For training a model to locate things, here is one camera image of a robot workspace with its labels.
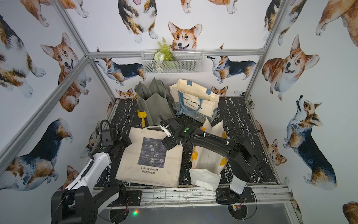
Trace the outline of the white bag with yellow handles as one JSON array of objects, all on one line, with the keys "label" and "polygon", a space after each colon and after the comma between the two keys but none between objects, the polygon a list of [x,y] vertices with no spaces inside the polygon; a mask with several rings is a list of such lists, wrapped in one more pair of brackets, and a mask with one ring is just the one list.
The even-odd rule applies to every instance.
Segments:
[{"label": "white bag with yellow handles", "polygon": [[221,180],[221,171],[227,166],[226,158],[203,147],[195,146],[190,161],[192,162],[189,170],[191,184],[216,191]]}]

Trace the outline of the cream canvas bag with print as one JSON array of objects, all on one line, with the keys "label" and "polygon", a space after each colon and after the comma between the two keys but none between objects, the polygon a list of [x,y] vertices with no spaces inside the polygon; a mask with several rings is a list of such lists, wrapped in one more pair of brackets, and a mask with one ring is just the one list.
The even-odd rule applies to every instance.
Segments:
[{"label": "cream canvas bag with print", "polygon": [[129,183],[176,188],[179,185],[183,147],[167,150],[163,131],[132,127],[131,145],[123,152],[116,179]]}]

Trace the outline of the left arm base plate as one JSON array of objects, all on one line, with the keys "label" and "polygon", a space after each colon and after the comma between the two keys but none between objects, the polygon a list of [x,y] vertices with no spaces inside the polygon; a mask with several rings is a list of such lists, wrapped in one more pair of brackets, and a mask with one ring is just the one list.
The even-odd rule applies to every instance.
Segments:
[{"label": "left arm base plate", "polygon": [[140,206],[142,198],[141,190],[130,190],[123,194],[120,192],[119,198],[109,204],[109,207],[133,207]]}]

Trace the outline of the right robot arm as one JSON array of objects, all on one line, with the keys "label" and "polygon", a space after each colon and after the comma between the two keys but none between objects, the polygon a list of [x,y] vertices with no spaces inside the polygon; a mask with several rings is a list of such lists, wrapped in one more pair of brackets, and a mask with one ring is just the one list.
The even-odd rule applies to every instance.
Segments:
[{"label": "right robot arm", "polygon": [[230,189],[240,195],[251,177],[255,174],[258,159],[251,144],[245,138],[237,140],[224,139],[201,128],[184,126],[177,119],[164,120],[162,116],[160,128],[167,134],[162,140],[167,150],[176,145],[203,147],[226,158],[233,172]]}]

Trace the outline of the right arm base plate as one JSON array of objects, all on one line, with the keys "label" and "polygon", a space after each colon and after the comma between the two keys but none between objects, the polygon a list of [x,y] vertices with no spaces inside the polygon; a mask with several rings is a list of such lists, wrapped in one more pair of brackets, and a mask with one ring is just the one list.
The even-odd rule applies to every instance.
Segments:
[{"label": "right arm base plate", "polygon": [[234,205],[239,203],[253,203],[256,201],[253,190],[250,187],[245,187],[241,194],[235,193],[228,188],[216,189],[216,203],[222,205]]}]

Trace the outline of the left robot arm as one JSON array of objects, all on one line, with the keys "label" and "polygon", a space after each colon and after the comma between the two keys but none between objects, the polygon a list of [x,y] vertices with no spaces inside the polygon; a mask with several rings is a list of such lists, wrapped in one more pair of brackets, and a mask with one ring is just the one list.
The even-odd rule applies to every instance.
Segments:
[{"label": "left robot arm", "polygon": [[57,191],[51,198],[51,222],[53,224],[94,224],[109,204],[119,200],[128,205],[131,201],[126,195],[123,182],[105,187],[100,193],[92,195],[93,189],[102,174],[120,154],[131,145],[128,136],[118,137],[117,128],[98,129],[99,146],[89,153],[89,161],[78,177],[65,189]]}]

